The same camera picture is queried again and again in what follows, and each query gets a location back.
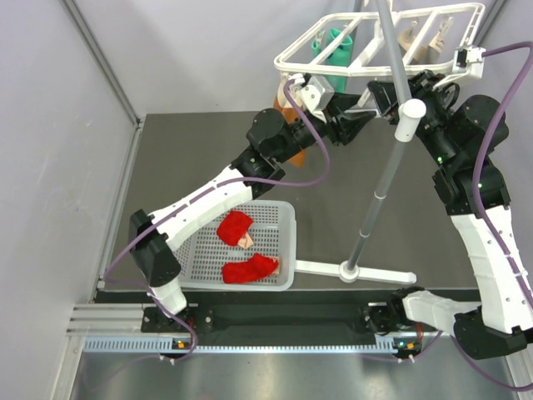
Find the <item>mint green patterned sock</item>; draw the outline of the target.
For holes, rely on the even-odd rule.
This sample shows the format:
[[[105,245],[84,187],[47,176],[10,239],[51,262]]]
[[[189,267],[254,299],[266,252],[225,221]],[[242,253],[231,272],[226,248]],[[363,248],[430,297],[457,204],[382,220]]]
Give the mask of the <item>mint green patterned sock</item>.
[[[340,29],[332,28],[329,31],[329,36],[326,40],[326,44],[329,45],[335,38],[341,34]],[[343,39],[341,44],[328,56],[326,63],[334,67],[348,67],[351,64],[351,56],[353,50],[353,40],[351,36],[347,36]],[[347,77],[328,75],[326,76],[328,82],[332,85],[337,93],[343,93],[346,91]]]

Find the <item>white clip sock hanger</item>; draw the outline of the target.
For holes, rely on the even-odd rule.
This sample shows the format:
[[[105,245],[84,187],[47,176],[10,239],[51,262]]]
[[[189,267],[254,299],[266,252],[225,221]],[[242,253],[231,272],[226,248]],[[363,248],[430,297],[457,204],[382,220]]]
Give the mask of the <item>white clip sock hanger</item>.
[[[424,70],[451,73],[456,48],[474,44],[486,7],[479,2],[393,11],[391,2],[383,1],[375,12],[339,12],[328,14],[315,22],[299,38],[274,58],[275,68],[282,74],[303,73],[390,82],[398,77],[410,78]],[[317,57],[311,43],[320,35],[325,39],[332,28],[340,29],[335,38]],[[402,54],[397,38],[405,30],[416,38]],[[328,65],[328,56],[351,36],[353,50],[348,67]],[[432,42],[443,41],[444,47],[436,64],[413,64],[417,50]]]

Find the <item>red sock back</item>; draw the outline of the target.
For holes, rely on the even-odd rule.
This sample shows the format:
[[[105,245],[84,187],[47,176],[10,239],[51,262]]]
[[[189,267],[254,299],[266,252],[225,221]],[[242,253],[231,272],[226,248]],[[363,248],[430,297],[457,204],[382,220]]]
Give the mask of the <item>red sock back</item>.
[[[217,228],[217,236],[228,246],[248,249],[253,245],[248,233],[252,224],[252,218],[244,212],[230,211]]]

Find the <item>red sock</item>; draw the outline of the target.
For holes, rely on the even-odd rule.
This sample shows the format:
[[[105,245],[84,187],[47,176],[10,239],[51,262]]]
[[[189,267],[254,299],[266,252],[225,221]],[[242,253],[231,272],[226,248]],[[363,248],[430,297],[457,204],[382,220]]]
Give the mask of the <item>red sock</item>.
[[[244,212],[230,211],[217,228],[217,236],[228,246],[248,249],[253,245],[248,233],[252,224],[252,218]]]
[[[280,267],[276,257],[255,253],[244,262],[228,262],[222,267],[222,281],[226,284],[252,283],[268,278]]]

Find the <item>red sock front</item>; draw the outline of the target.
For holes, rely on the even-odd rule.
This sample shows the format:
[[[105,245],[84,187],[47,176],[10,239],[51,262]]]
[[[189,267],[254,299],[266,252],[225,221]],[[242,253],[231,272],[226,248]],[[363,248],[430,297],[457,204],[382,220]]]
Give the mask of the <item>red sock front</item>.
[[[222,267],[222,281],[226,284],[252,283],[268,278],[280,267],[276,257],[255,253],[244,262],[228,262]]]

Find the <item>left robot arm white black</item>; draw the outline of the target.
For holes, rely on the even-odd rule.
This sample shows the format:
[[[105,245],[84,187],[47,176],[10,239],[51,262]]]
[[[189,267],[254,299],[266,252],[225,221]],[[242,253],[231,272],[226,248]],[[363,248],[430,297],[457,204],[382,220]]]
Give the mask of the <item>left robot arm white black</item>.
[[[131,215],[128,251],[147,281],[148,294],[162,306],[164,325],[180,330],[189,318],[175,251],[219,216],[286,185],[281,165],[300,151],[315,144],[323,147],[326,140],[351,143],[376,116],[374,111],[352,112],[358,99],[336,93],[317,115],[303,110],[293,122],[275,108],[260,111],[247,131],[247,146],[217,176],[163,209]]]

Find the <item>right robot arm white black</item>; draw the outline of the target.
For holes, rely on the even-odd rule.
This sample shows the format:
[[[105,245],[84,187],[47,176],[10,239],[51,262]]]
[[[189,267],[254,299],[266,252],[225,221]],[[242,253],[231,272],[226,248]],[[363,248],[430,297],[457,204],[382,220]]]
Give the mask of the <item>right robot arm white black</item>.
[[[454,109],[460,88],[444,79],[424,70],[408,80],[412,97],[426,105],[416,136],[437,164],[434,188],[466,247],[481,300],[459,302],[411,286],[394,292],[379,311],[367,310],[366,317],[379,331],[424,323],[450,334],[475,360],[504,357],[532,342],[532,307],[518,282],[526,270],[512,230],[511,197],[489,157],[482,161],[478,186],[472,185],[481,144],[500,104],[474,95]],[[478,210],[476,189],[489,222]]]

